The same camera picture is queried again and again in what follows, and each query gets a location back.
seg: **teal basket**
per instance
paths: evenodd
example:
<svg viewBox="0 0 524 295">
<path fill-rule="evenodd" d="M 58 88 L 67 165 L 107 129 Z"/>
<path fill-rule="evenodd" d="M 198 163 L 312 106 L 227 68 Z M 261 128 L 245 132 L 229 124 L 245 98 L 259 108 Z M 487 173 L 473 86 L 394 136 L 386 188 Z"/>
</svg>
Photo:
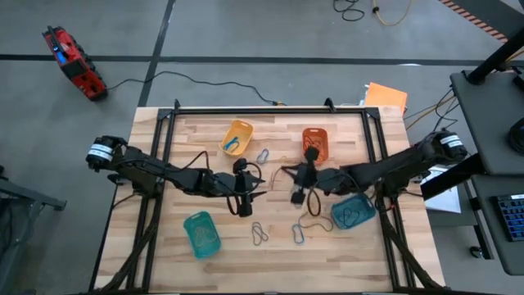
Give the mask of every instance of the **teal basket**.
<svg viewBox="0 0 524 295">
<path fill-rule="evenodd" d="M 219 233 L 216 231 L 215 224 L 208 212 L 201 211 L 189 216 L 183 222 L 183 227 L 187 231 L 189 243 L 196 258 L 213 256 L 220 250 Z"/>
<path fill-rule="evenodd" d="M 375 213 L 375 207 L 364 193 L 347 198 L 331 208 L 331 217 L 339 229 L 351 229 L 372 219 Z"/>
</svg>

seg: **concrete floor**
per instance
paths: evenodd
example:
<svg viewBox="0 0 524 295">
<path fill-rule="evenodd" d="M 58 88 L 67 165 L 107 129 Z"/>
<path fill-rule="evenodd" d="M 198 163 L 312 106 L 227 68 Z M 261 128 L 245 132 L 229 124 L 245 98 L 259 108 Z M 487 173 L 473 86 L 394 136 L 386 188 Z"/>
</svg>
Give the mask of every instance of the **concrete floor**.
<svg viewBox="0 0 524 295">
<path fill-rule="evenodd" d="M 382 1 L 384 17 L 395 19 L 403 5 Z M 0 54 L 48 54 L 40 33 L 46 25 L 67 28 L 92 55 L 150 56 L 167 0 L 0 2 Z M 370 1 L 357 7 L 369 11 Z M 355 23 L 341 21 L 324 0 L 178 0 L 170 17 L 162 56 L 187 57 L 344 57 L 380 59 L 478 60 L 499 41 L 437 0 L 414 0 L 401 25 L 380 26 L 370 13 Z M 108 85 L 144 79 L 146 62 L 97 62 Z M 253 84 L 268 99 L 314 105 L 327 97 L 357 103 L 369 82 L 409 93 L 409 112 L 436 103 L 449 87 L 449 75 L 463 66 L 366 66 L 282 64 L 160 63 L 156 71 L 176 70 L 195 79 Z M 102 134 L 128 137 L 141 84 L 127 83 L 110 97 L 85 99 L 51 61 L 0 61 L 0 163 L 19 184 L 68 200 L 61 213 L 44 210 L 26 250 L 18 288 L 38 294 L 86 291 L 102 240 L 114 186 L 87 169 L 85 154 Z M 195 85 L 163 75 L 154 80 L 147 105 L 263 105 L 249 89 Z M 462 113 L 457 132 L 475 150 Z M 412 142 L 431 131 L 436 116 L 409 130 Z M 524 281 L 502 271 L 500 263 L 471 258 L 477 244 L 472 229 L 434 229 L 446 283 L 451 288 L 520 293 Z"/>
</svg>

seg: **wooden table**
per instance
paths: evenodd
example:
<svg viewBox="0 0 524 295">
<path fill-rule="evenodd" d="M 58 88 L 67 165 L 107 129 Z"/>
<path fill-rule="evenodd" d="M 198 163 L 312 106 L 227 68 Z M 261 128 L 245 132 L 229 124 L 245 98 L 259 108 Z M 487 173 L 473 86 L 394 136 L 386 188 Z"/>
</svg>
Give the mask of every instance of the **wooden table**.
<svg viewBox="0 0 524 295">
<path fill-rule="evenodd" d="M 129 144 L 149 153 L 157 108 L 139 108 L 134 118 Z M 381 118 L 389 154 L 409 146 L 400 112 L 381 107 Z M 358 292 L 391 291 L 384 243 L 378 215 L 353 229 L 325 232 L 319 227 L 304 229 L 305 244 L 293 242 L 291 226 L 303 211 L 290 203 L 292 180 L 279 173 L 270 188 L 269 180 L 282 164 L 298 161 L 301 155 L 301 132 L 307 127 L 324 128 L 329 136 L 329 159 L 319 169 L 368 161 L 360 116 L 331 115 L 245 115 L 236 116 L 254 125 L 255 133 L 244 157 L 255 161 L 267 148 L 269 162 L 261 166 L 263 178 L 259 190 L 268 193 L 253 202 L 253 216 L 232 216 L 222 198 L 188 196 L 168 184 L 162 206 L 156 243 L 150 292 L 172 293 L 261 293 L 261 292 Z M 219 149 L 233 116 L 177 116 L 170 162 L 185 166 L 200 151 L 210 154 L 215 172 L 231 173 L 235 159 Z M 159 155 L 164 144 L 160 143 Z M 374 146 L 380 158 L 378 144 Z M 193 167 L 205 167 L 202 157 Z M 409 190 L 419 193 L 417 185 Z M 119 188 L 115 201 L 131 193 Z M 323 215 L 340 202 L 337 196 L 324 197 Z M 399 199 L 410 250 L 438 283 L 444 279 L 423 199 L 402 195 Z M 131 252 L 137 223 L 140 197 L 132 198 L 113 210 L 95 287 L 106 284 Z M 183 222 L 198 211 L 208 211 L 222 241 L 213 257 L 197 260 L 189 246 Z M 259 221 L 269 241 L 256 247 L 251 224 Z M 311 218 L 303 223 L 310 224 Z M 137 284 L 142 278 L 139 263 Z M 405 282 L 400 254 L 395 255 L 401 282 Z"/>
</svg>

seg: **striped tape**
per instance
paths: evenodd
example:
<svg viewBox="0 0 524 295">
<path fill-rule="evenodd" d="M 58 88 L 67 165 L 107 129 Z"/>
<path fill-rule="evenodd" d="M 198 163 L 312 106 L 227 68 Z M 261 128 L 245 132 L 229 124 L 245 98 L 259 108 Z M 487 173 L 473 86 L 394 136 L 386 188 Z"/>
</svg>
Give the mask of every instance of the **striped tape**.
<svg viewBox="0 0 524 295">
<path fill-rule="evenodd" d="M 493 38 L 503 43 L 506 43 L 508 41 L 508 39 L 506 38 L 506 36 L 504 36 L 504 34 L 500 33 L 496 29 L 491 28 L 484 21 L 477 19 L 473 14 L 467 12 L 466 10 L 464 10 L 463 8 L 461 8 L 459 5 L 455 4 L 454 2 L 450 0 L 439 0 L 439 1 L 440 3 L 451 8 L 453 11 L 457 12 L 461 17 L 465 18 L 466 20 L 476 25 L 480 29 L 483 29 L 487 34 L 490 34 Z"/>
</svg>

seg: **keyboard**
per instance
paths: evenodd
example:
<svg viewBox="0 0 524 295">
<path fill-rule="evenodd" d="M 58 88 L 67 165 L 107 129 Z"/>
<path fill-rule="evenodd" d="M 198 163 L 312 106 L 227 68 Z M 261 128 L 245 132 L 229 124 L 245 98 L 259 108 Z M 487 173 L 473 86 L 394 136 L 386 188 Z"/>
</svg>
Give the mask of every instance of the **keyboard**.
<svg viewBox="0 0 524 295">
<path fill-rule="evenodd" d="M 524 195 L 494 197 L 510 242 L 524 241 Z"/>
</svg>

